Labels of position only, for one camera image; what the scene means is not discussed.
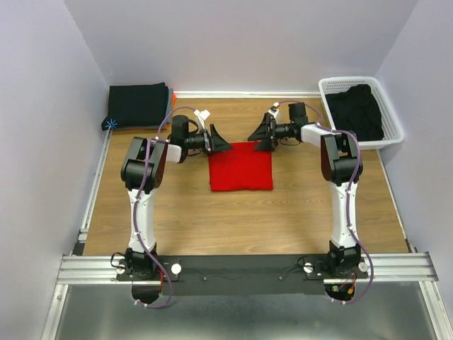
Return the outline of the red t-shirt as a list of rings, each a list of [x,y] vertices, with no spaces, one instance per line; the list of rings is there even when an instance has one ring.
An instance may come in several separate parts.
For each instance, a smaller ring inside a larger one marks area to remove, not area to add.
[[[232,150],[208,156],[211,191],[271,191],[272,152],[255,150],[257,142],[231,145]]]

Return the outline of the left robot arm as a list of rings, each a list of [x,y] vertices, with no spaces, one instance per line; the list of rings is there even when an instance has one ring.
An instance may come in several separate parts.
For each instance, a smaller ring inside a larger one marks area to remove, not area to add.
[[[226,152],[232,146],[206,126],[208,110],[195,110],[195,119],[175,115],[167,138],[134,137],[123,161],[120,177],[125,184],[131,208],[131,235],[123,260],[115,266],[117,274],[130,278],[152,278],[160,271],[156,263],[154,203],[168,162],[181,164],[190,150],[206,154]]]

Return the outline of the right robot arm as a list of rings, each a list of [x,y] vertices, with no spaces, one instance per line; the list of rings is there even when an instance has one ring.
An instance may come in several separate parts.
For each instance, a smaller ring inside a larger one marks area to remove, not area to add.
[[[248,137],[255,151],[272,152],[280,140],[295,139],[320,148],[321,173],[331,190],[333,232],[324,268],[330,273],[349,271],[361,262],[355,217],[355,196],[363,171],[360,146],[354,133],[311,123],[306,104],[288,101],[289,122],[280,122],[280,103],[264,114],[257,129]]]

